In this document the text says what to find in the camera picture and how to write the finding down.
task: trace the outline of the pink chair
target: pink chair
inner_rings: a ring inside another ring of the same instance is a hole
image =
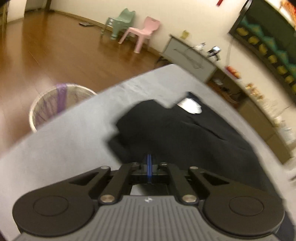
[[[138,35],[139,38],[138,38],[134,52],[140,53],[145,39],[149,40],[151,38],[152,33],[155,30],[157,30],[159,28],[159,26],[160,26],[160,21],[158,21],[154,18],[151,18],[151,17],[147,17],[144,21],[144,28],[143,29],[128,28],[118,43],[122,44],[122,42],[125,40],[125,38],[127,37],[127,35],[129,33],[133,33],[135,35]]]

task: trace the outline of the blue strip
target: blue strip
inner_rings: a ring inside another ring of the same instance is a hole
[[[151,155],[147,155],[147,178],[148,183],[152,183],[152,158]]]

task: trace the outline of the chair backrest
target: chair backrest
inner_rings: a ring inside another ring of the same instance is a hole
[[[160,21],[151,17],[146,17],[144,21],[144,29],[155,31],[159,28],[159,26],[160,26]]]
[[[125,22],[131,22],[135,16],[136,12],[132,11],[130,12],[127,8],[125,8],[120,15],[118,16],[118,18],[121,18],[122,20],[124,20]]]

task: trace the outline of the gray ribbed panel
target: gray ribbed panel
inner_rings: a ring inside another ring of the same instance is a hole
[[[75,233],[40,238],[20,235],[15,241],[235,241],[210,227],[195,207],[176,202],[173,196],[124,196],[115,205],[103,206],[93,220]],[[256,239],[279,241],[274,235]]]

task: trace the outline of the silver bolt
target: silver bolt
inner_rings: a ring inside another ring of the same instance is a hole
[[[101,166],[100,168],[105,170],[105,169],[109,169],[110,167],[109,166]]]
[[[110,202],[114,202],[115,200],[115,197],[110,195],[110,194],[106,194],[106,195],[103,195],[100,197],[100,200],[103,202],[103,203],[110,203]]]
[[[196,202],[197,197],[194,195],[186,194],[182,197],[182,200],[184,202]]]

